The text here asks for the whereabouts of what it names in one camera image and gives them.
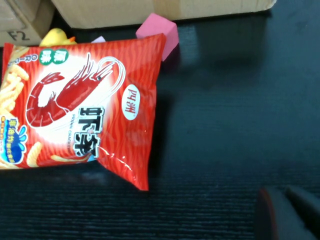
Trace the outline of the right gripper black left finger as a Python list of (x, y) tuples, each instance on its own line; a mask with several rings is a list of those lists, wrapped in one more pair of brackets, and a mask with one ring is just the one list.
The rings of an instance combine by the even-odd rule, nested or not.
[(254, 211), (254, 236), (257, 240), (314, 240), (291, 202), (275, 187), (258, 191)]

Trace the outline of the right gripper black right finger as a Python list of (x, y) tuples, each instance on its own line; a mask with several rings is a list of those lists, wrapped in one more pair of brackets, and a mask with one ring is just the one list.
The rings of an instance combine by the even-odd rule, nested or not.
[(320, 233), (320, 198), (298, 186), (287, 186), (285, 196), (312, 234)]

